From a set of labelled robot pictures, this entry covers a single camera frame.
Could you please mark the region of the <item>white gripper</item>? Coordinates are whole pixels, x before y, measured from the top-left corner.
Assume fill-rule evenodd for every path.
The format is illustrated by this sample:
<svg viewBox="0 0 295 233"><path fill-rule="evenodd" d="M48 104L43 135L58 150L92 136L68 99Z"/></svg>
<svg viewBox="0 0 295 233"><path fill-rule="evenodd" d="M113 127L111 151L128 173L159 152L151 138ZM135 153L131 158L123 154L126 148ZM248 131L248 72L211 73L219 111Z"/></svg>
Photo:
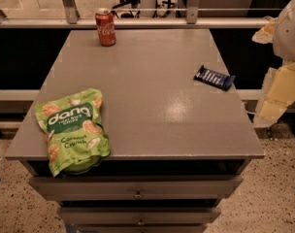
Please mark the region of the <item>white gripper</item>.
<svg viewBox="0 0 295 233"><path fill-rule="evenodd" d="M268 23L254 33L252 41L273 43L276 56L293 62L270 68L265 75L253 118L255 128L271 127L295 102L295 0L284 7L278 18L266 19Z"/></svg>

